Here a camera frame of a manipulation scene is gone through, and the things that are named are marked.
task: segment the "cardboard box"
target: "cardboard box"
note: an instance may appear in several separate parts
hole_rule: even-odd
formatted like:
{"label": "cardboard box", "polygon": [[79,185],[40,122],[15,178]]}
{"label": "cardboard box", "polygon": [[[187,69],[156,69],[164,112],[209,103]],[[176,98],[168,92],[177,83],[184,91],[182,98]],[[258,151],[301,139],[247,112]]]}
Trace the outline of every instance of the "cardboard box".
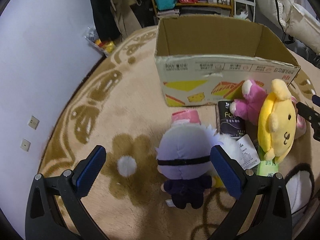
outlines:
{"label": "cardboard box", "polygon": [[267,27],[215,15],[161,19],[155,62],[168,106],[241,98],[247,79],[270,92],[273,79],[289,84],[300,70]]}

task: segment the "doll's hair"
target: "doll's hair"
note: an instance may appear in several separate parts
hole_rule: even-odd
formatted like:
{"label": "doll's hair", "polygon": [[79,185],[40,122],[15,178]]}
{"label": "doll's hair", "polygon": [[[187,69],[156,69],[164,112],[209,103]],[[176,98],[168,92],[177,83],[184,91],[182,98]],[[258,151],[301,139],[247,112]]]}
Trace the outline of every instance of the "doll's hair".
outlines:
{"label": "doll's hair", "polygon": [[[179,123],[162,136],[157,159],[168,161],[175,159],[195,159],[209,156],[211,148],[219,143],[219,135],[212,129],[197,123]],[[212,169],[212,163],[206,162],[182,166],[158,166],[168,179],[195,179]]]}

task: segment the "black headband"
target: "black headband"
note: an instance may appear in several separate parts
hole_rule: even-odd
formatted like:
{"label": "black headband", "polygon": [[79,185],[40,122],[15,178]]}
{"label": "black headband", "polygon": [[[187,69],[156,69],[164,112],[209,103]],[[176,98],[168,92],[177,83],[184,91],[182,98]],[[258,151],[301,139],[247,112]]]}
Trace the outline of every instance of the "black headband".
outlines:
{"label": "black headband", "polygon": [[200,158],[195,159],[175,159],[175,160],[169,160],[169,161],[162,161],[158,160],[159,166],[183,166],[183,165],[194,165],[194,164],[201,164],[201,163],[207,163],[210,161],[210,156],[204,156]]}

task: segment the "shelf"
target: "shelf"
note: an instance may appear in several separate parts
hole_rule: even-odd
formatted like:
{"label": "shelf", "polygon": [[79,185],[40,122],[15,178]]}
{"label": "shelf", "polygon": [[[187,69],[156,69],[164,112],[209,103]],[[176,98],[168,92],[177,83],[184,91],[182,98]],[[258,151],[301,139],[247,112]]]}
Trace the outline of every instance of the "shelf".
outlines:
{"label": "shelf", "polygon": [[219,8],[231,10],[231,5],[226,5],[226,4],[221,4],[221,3],[207,3],[207,2],[176,3],[176,6],[210,6],[210,7],[219,7]]}

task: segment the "wall switch plate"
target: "wall switch plate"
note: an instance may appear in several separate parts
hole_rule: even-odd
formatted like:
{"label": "wall switch plate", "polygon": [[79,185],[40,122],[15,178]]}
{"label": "wall switch plate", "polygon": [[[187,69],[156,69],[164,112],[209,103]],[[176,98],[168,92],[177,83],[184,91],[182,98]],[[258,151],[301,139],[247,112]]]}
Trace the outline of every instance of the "wall switch plate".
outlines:
{"label": "wall switch plate", "polygon": [[33,128],[33,129],[37,129],[37,126],[38,126],[39,122],[40,122],[40,121],[39,121],[38,119],[36,119],[36,118],[32,115],[31,118],[30,118],[30,121],[29,121],[28,125],[29,125],[31,128]]}
{"label": "wall switch plate", "polygon": [[26,139],[23,139],[20,145],[20,148],[26,152],[29,151],[31,143],[29,141],[27,141]]}

